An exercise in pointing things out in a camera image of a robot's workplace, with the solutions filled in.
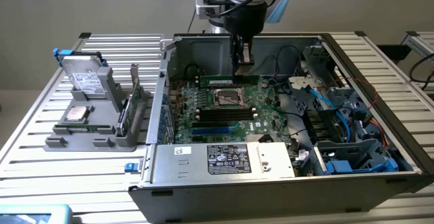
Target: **circuit board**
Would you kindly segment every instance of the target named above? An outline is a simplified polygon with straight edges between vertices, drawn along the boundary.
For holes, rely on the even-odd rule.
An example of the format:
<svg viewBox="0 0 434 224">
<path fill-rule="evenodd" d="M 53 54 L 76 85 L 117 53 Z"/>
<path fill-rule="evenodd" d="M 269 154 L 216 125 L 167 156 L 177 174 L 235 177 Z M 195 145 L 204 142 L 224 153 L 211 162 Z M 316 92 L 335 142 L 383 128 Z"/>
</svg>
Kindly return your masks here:
<svg viewBox="0 0 434 224">
<path fill-rule="evenodd" d="M 259 76 L 244 76 L 236 85 L 225 76 L 201 76 L 199 84 L 180 83 L 172 98 L 175 144 L 257 142 L 263 135 L 273 142 L 288 142 L 284 116 L 264 102 L 267 96 L 275 93 Z"/>
<path fill-rule="evenodd" d="M 135 83 L 128 98 L 124 101 L 123 110 L 116 124 L 116 134 L 121 137 L 125 136 L 132 126 L 139 101 L 140 101 L 140 84 Z"/>
</svg>

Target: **blue latch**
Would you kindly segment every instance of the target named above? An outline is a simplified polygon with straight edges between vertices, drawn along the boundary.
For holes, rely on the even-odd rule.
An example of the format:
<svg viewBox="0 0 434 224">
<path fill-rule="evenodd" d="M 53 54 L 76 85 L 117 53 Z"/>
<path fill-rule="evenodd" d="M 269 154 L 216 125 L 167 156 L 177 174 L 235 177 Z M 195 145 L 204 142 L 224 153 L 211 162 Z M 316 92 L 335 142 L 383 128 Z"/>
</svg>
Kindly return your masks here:
<svg viewBox="0 0 434 224">
<path fill-rule="evenodd" d="M 61 50 L 58 55 L 70 55 L 73 53 L 73 50 Z"/>
<path fill-rule="evenodd" d="M 54 54 L 54 59 L 57 61 L 57 64 L 61 67 L 61 62 L 60 62 L 60 58 L 58 58 L 58 48 L 53 49 L 53 54 Z"/>
<path fill-rule="evenodd" d="M 124 172 L 137 172 L 139 171 L 139 163 L 127 163 L 124 165 Z"/>
<path fill-rule="evenodd" d="M 61 67 L 61 61 L 60 61 L 60 55 L 70 55 L 73 53 L 73 50 L 61 50 L 58 52 L 58 48 L 53 49 L 54 59 L 57 61 L 58 66 Z"/>
<path fill-rule="evenodd" d="M 350 173 L 375 173 L 375 172 L 395 172 L 398 164 L 392 158 L 388 158 L 383 164 L 378 164 L 371 168 L 352 169 L 348 161 L 328 161 L 326 163 L 327 172 L 331 175 Z"/>
</svg>

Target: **metal rail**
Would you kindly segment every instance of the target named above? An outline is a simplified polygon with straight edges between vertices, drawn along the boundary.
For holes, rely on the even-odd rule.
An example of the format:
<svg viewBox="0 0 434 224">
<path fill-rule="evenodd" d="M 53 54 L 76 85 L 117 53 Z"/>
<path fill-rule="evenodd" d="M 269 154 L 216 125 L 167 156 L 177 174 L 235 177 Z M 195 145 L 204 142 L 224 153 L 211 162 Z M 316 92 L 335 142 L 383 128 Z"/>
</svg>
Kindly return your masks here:
<svg viewBox="0 0 434 224">
<path fill-rule="evenodd" d="M 407 32 L 400 44 L 407 45 L 420 58 L 434 53 L 434 32 Z M 434 83 L 430 83 L 424 89 L 426 94 L 434 95 Z"/>
<path fill-rule="evenodd" d="M 379 95 L 434 157 L 434 114 L 368 39 L 354 33 L 332 33 L 338 44 L 360 69 Z M 128 68 L 140 65 L 140 82 L 155 89 L 161 35 L 92 35 L 76 45 L 81 51 L 101 51 L 113 68 L 113 78 L 131 86 Z M 0 204 L 65 203 L 76 223 L 147 223 L 129 195 L 124 164 L 143 157 L 145 146 L 135 152 L 45 152 L 44 140 L 69 100 L 70 83 L 57 70 L 18 128 L 0 151 Z M 311 215 L 228 221 L 220 223 L 434 223 L 434 185 L 415 194 L 402 194 L 367 213 Z"/>
</svg>

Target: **cpu socket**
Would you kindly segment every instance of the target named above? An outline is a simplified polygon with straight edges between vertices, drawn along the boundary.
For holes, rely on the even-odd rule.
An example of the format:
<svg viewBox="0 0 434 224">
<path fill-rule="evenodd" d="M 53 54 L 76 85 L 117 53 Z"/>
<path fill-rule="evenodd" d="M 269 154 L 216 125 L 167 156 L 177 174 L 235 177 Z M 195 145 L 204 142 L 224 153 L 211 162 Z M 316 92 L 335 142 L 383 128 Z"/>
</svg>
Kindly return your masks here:
<svg viewBox="0 0 434 224">
<path fill-rule="evenodd" d="M 243 106 L 243 93 L 241 89 L 216 89 L 213 91 L 213 105 L 215 106 Z"/>
</svg>

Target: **gray wall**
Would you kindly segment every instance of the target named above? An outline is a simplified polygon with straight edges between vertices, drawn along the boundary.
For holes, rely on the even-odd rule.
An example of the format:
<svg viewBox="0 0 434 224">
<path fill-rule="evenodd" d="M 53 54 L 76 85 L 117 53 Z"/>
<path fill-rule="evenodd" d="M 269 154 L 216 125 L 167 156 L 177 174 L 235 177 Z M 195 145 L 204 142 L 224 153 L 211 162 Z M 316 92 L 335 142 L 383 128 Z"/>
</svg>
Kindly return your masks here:
<svg viewBox="0 0 434 224">
<path fill-rule="evenodd" d="M 56 69 L 53 47 L 93 33 L 181 33 L 193 0 L 0 0 L 0 88 L 41 89 Z M 431 0 L 291 0 L 265 31 L 363 30 L 378 43 L 434 30 Z M 207 28 L 196 20 L 192 32 Z"/>
</svg>

